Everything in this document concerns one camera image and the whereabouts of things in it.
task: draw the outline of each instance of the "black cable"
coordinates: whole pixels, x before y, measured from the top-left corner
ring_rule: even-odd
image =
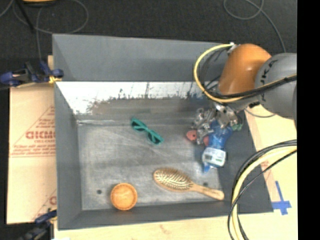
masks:
[[[242,99],[247,99],[247,98],[251,98],[253,96],[257,96],[260,94],[263,94],[266,91],[270,91],[274,88],[277,88],[279,86],[282,86],[284,84],[293,82],[297,80],[297,75],[293,75],[293,76],[288,76],[285,77],[275,83],[271,83],[269,85],[265,85],[256,89],[252,89],[252,90],[248,90],[248,91],[244,91],[244,92],[238,92],[235,94],[220,94],[217,92],[209,92],[212,96],[218,98],[218,99],[230,99],[230,98],[242,98]]]
[[[235,180],[233,183],[233,188],[235,188],[239,177],[241,176],[241,174],[243,173],[243,170],[246,169],[249,165],[251,165],[253,162],[255,162],[257,159],[259,159],[260,157],[262,157],[264,154],[268,153],[271,150],[274,149],[278,149],[278,148],[285,148],[285,147],[290,147],[290,146],[296,146],[297,145],[297,140],[296,139],[292,139],[292,140],[287,140],[287,141],[283,141],[283,142],[279,142],[277,144],[265,147],[263,149],[261,149],[260,151],[254,153],[252,156],[250,156],[240,167],[240,169],[238,170],[238,173],[235,176]]]
[[[18,7],[19,7],[19,9],[20,9],[23,17],[25,18],[27,25],[30,27],[31,32],[33,33],[33,32],[35,31],[35,27],[34,27],[34,25],[31,23],[31,21],[30,21],[28,15],[27,15],[25,9],[22,7],[22,5],[21,5],[21,3],[20,3],[19,0],[15,0],[15,2],[16,2],[16,4],[18,5]]]
[[[251,111],[249,111],[248,109],[244,109],[246,112],[248,112],[250,115],[256,117],[256,118],[272,118],[274,117],[276,114],[269,114],[269,115],[258,115],[255,113],[252,113]]]
[[[207,75],[207,71],[209,69],[209,65],[210,65],[210,61],[211,59],[217,54],[217,56],[214,58],[213,62],[216,62],[220,55],[222,54],[223,51],[227,51],[229,50],[231,47],[226,47],[226,48],[222,48],[222,49],[219,49],[219,50],[216,50],[214,51],[206,60],[205,62],[203,63],[202,67],[200,67],[200,73],[199,73],[199,81],[201,83],[204,83],[205,82],[205,77]]]
[[[295,154],[297,151],[292,151],[288,154],[286,154],[285,156],[279,158],[278,160],[276,160],[274,163],[272,163],[271,165],[269,165],[266,169],[264,169],[263,171],[261,171],[257,176],[255,176],[251,181],[249,181],[243,188],[242,190],[239,192],[239,194],[237,195],[236,199],[233,201],[232,205],[231,205],[231,208],[230,208],[230,212],[228,214],[228,219],[227,219],[227,226],[228,226],[228,232],[229,232],[229,235],[231,237],[232,240],[234,240],[233,236],[232,236],[232,233],[231,233],[231,228],[230,228],[230,220],[231,220],[231,216],[232,216],[232,213],[233,213],[233,210],[236,206],[236,204],[239,202],[239,199],[240,197],[244,194],[244,192],[248,189],[248,187],[258,178],[260,177],[262,174],[264,174],[265,172],[267,172],[268,170],[270,170],[272,167],[274,167],[275,165],[277,165],[278,163],[280,163],[281,161],[287,159],[288,157],[292,156],[293,154]],[[240,230],[241,231],[241,234],[242,234],[242,237],[246,240],[248,240],[248,237],[246,236],[245,234],[245,231],[243,230],[243,227],[240,223],[240,219],[239,219],[239,216],[238,216],[238,222],[239,222],[239,226],[240,226]]]

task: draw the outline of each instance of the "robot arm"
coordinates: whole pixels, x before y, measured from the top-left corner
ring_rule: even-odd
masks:
[[[204,172],[209,168],[224,165],[224,143],[232,131],[241,130],[242,122],[237,114],[249,105],[261,104],[271,113],[297,122],[296,53],[271,56],[254,44],[233,45],[228,52],[229,56],[218,84],[213,90],[206,89],[198,79],[198,66],[206,53],[208,52],[202,54],[195,63],[194,78],[201,90],[212,100],[212,108],[207,111],[198,109],[192,124],[192,134],[187,133],[190,140],[195,140],[196,131],[197,144],[207,144],[202,154]]]

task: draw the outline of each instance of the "black floor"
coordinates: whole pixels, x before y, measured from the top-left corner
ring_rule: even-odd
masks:
[[[231,17],[224,0],[77,0],[88,11],[87,24],[79,32],[88,35],[142,37],[190,41],[215,41],[260,45],[272,55],[297,52],[297,0],[264,0],[262,12],[250,20]],[[24,6],[31,22],[47,32],[65,33],[86,22],[86,10],[74,0],[61,0],[39,8]],[[261,0],[251,0],[258,6]],[[0,15],[10,0],[0,0]],[[229,0],[229,10],[240,17],[257,11],[241,0]],[[17,19],[16,5],[0,17],[0,74],[37,63],[52,52],[51,35],[36,34]],[[271,19],[283,40],[281,44]],[[5,225],[8,174],[8,91],[0,91],[0,240],[16,239],[32,225]]]

